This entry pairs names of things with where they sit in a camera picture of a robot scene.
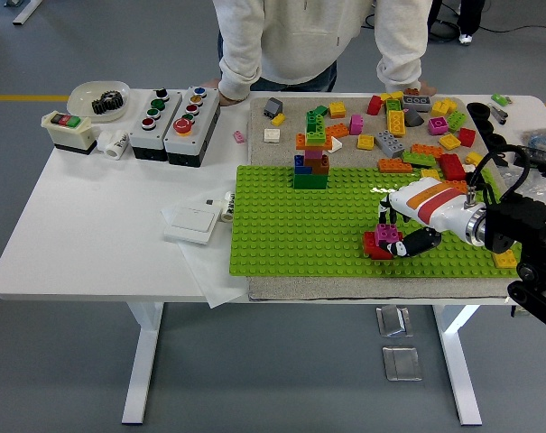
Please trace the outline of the person's right hand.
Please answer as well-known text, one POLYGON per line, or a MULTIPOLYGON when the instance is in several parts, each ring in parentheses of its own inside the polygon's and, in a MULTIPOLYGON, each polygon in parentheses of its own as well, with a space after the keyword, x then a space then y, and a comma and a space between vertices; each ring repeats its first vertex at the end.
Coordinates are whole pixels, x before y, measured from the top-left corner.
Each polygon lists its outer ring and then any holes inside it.
POLYGON ((234 105, 240 104, 240 103, 242 103, 242 102, 244 102, 246 100, 246 97, 241 98, 241 99, 231 99, 231 98, 228 98, 228 97, 224 96, 220 92, 220 90, 218 88, 219 82, 220 82, 219 78, 213 78, 210 81, 207 81, 207 82, 203 83, 202 87, 214 88, 214 89, 217 90, 220 106, 234 106, 234 105))

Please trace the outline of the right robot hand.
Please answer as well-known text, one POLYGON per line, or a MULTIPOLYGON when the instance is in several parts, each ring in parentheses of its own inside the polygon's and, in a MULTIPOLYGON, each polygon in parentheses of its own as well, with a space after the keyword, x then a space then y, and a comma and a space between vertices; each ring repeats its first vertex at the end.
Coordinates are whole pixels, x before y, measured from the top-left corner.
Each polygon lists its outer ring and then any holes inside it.
POLYGON ((413 257, 437 247, 450 231, 467 244, 484 244, 486 205, 474 193, 463 193, 447 183, 425 177, 389 193, 379 204, 379 223, 394 225, 398 216, 421 224, 401 240, 377 237, 375 243, 399 257, 413 257))

